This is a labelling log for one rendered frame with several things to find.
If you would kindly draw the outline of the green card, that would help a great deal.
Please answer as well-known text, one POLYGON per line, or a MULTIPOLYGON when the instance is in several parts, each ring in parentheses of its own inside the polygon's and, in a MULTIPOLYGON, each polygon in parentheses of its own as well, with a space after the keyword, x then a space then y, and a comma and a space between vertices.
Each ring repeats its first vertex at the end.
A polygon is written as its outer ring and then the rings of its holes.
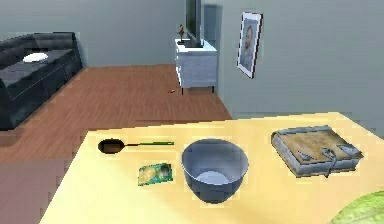
POLYGON ((139 169, 138 185, 151 185, 173 180, 172 168, 168 163, 143 166, 139 169))

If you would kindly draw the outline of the green round object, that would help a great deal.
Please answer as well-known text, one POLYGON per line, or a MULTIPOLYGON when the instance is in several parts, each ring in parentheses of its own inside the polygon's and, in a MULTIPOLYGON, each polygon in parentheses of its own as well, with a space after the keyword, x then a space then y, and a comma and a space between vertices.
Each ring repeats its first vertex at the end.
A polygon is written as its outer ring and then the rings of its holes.
POLYGON ((370 193, 354 200, 329 224, 384 224, 384 191, 370 193))

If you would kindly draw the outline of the dark grey sofa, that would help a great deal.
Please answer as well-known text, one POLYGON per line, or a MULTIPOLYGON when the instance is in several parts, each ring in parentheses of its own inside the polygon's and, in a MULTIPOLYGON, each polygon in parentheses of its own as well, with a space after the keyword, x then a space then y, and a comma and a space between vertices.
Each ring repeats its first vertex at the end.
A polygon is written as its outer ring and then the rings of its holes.
POLYGON ((13 130, 83 68, 74 32, 33 33, 0 41, 0 130, 13 130), (31 53, 41 62, 25 63, 31 53))

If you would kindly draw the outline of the grey bowl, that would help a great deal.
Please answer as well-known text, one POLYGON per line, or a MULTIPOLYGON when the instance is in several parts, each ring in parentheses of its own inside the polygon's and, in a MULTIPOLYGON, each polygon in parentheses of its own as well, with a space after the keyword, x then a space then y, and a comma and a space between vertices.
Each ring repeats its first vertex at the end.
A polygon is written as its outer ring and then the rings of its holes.
POLYGON ((188 187, 202 201, 219 204, 240 188, 249 162, 245 152, 222 139, 201 139, 188 145, 181 155, 188 187))

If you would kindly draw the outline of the framed portrait picture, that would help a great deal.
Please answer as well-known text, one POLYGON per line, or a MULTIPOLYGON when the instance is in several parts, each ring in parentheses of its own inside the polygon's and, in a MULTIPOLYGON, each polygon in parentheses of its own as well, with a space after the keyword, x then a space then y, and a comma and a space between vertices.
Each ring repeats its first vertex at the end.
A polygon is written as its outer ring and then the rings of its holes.
POLYGON ((250 79, 255 77, 263 15, 243 12, 237 67, 250 79))

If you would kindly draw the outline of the old brown book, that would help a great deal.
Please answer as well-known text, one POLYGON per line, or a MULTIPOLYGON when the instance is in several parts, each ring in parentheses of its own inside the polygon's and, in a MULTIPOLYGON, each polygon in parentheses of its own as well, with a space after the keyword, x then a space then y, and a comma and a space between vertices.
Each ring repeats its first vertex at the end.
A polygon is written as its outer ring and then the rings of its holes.
POLYGON ((363 158, 328 125, 277 130, 271 144, 297 178, 354 171, 363 158))

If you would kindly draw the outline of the yellow dining table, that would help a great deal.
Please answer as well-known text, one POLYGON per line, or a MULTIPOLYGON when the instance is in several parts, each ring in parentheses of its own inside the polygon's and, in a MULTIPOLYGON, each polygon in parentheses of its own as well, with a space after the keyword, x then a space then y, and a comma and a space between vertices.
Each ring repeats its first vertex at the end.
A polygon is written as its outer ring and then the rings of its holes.
POLYGON ((351 201, 384 190, 384 140, 336 113, 90 131, 40 224, 328 224, 351 201), (270 143, 272 132, 327 124, 362 151, 356 171, 297 178, 270 143), (219 138, 241 147, 249 170, 236 194, 206 204, 188 188, 181 153, 219 138), (173 142, 104 154, 98 143, 173 142), (173 180, 138 185, 143 166, 168 163, 173 180))

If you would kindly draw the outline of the white television stand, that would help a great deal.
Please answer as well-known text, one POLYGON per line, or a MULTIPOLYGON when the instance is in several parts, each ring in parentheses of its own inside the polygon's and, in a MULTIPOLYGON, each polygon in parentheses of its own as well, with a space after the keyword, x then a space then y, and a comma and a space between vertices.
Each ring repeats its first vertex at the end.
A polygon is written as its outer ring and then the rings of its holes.
POLYGON ((187 48, 175 39, 176 73, 181 93, 189 88, 210 87, 217 84, 217 50, 206 40, 201 48, 187 48))

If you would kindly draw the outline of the black television set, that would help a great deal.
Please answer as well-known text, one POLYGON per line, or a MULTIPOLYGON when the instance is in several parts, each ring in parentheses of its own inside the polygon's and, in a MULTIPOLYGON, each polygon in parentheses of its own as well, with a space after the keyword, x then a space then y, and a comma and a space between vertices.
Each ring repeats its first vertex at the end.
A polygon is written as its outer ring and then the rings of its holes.
POLYGON ((201 44, 201 0, 186 0, 185 29, 189 48, 202 48, 201 44))

